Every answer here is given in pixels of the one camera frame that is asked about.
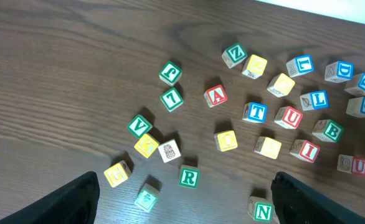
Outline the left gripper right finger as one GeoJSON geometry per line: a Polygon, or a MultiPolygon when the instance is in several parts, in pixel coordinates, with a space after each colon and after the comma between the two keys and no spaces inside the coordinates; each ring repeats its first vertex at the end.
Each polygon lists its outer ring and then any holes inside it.
{"type": "Polygon", "coordinates": [[[281,224],[365,224],[364,217],[285,172],[276,173],[271,191],[281,224]]]}

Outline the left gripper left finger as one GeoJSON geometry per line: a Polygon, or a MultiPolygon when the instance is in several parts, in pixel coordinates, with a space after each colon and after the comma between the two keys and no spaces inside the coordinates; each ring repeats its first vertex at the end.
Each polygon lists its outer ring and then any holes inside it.
{"type": "Polygon", "coordinates": [[[93,224],[100,187],[93,171],[0,220],[0,224],[93,224]]]}

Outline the green N block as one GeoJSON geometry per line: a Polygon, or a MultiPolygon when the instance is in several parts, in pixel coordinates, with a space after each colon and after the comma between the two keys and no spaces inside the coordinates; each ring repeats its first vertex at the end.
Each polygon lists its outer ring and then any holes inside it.
{"type": "Polygon", "coordinates": [[[248,214],[256,222],[270,223],[273,220],[274,205],[265,198],[250,196],[248,214]]]}

